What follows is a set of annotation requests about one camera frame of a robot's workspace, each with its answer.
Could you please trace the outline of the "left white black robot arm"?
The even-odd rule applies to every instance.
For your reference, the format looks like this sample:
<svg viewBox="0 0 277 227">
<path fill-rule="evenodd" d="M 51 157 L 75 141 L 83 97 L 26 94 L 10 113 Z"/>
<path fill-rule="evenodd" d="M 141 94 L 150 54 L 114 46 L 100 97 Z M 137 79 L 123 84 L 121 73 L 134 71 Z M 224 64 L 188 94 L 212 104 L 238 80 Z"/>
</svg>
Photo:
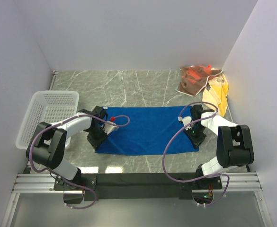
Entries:
<svg viewBox="0 0 277 227">
<path fill-rule="evenodd" d="M 96 106 L 92 111 L 80 110 L 75 116 L 68 118 L 66 124 L 41 122 L 37 125 L 33 137 L 27 147 L 26 157 L 47 167 L 65 179 L 65 184 L 71 190 L 84 185 L 81 170 L 64 158 L 66 141 L 80 131 L 88 133 L 87 140 L 94 150 L 108 137 L 105 123 L 108 114 L 103 107 Z"/>
</svg>

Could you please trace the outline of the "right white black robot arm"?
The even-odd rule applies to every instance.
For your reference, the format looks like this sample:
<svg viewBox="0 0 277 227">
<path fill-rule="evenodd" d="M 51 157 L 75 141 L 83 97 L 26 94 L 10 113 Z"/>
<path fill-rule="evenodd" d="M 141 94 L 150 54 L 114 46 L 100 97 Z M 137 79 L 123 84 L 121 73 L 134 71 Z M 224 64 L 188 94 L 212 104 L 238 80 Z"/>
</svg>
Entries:
<svg viewBox="0 0 277 227">
<path fill-rule="evenodd" d="M 195 183 L 201 189 L 207 188 L 211 182 L 211 174 L 223 174 L 235 167 L 253 163 L 254 151 L 250 129 L 247 125 L 239 125 L 216 115 L 212 109 L 204 109 L 201 104 L 193 103 L 189 117 L 182 117 L 185 106 L 179 114 L 179 121 L 184 125 L 190 123 L 183 132 L 189 138 L 194 149 L 205 141 L 204 130 L 208 128 L 217 136 L 216 156 L 198 166 Z"/>
</svg>

